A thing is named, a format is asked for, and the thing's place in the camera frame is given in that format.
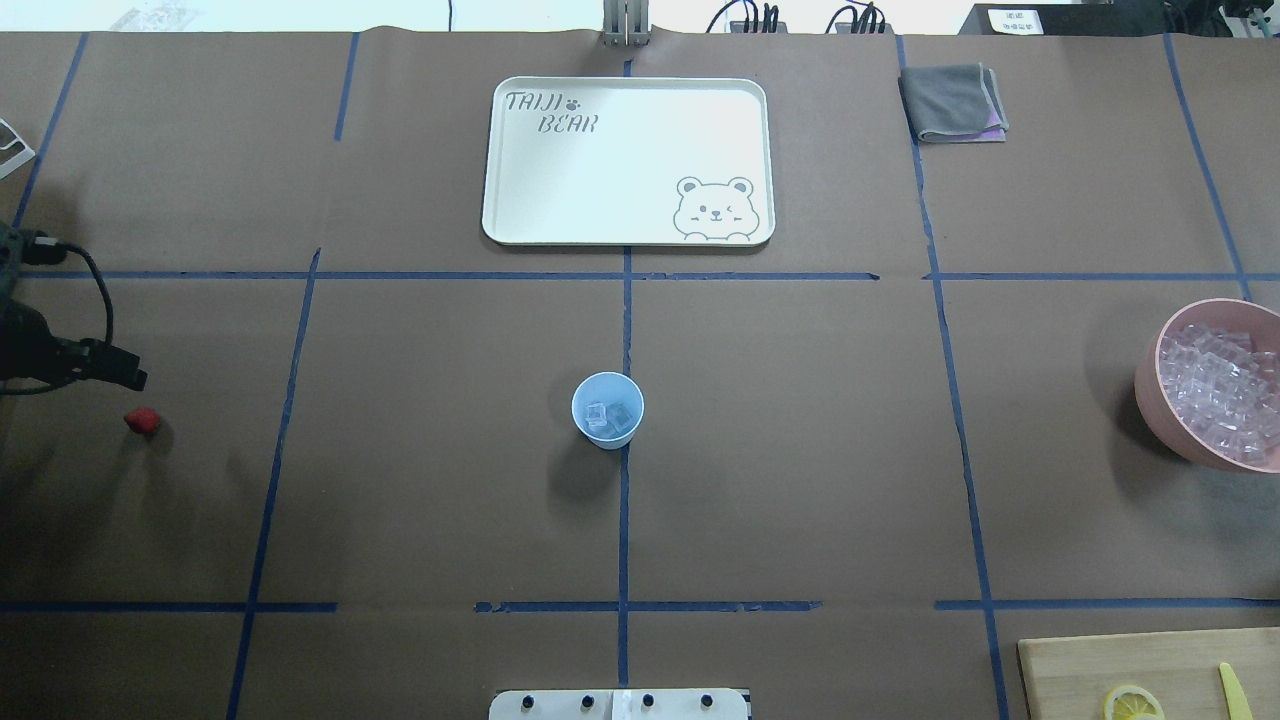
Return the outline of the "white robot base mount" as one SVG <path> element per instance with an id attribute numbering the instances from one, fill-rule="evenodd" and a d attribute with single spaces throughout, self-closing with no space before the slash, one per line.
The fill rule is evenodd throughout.
<path id="1" fill-rule="evenodd" d="M 748 691 L 724 687 L 502 691 L 489 719 L 751 719 Z"/>

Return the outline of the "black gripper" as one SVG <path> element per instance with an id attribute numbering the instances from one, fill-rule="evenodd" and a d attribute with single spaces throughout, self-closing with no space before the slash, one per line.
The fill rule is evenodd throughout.
<path id="1" fill-rule="evenodd" d="M 148 379 L 140 356 L 102 340 L 81 340 L 63 351 L 67 342 L 55 337 L 44 315 L 14 299 L 23 263 L 56 265 L 76 250 L 42 231 L 1 227 L 1 377 L 3 380 L 35 379 L 46 386 L 69 386 L 76 380 L 101 380 L 141 392 Z"/>

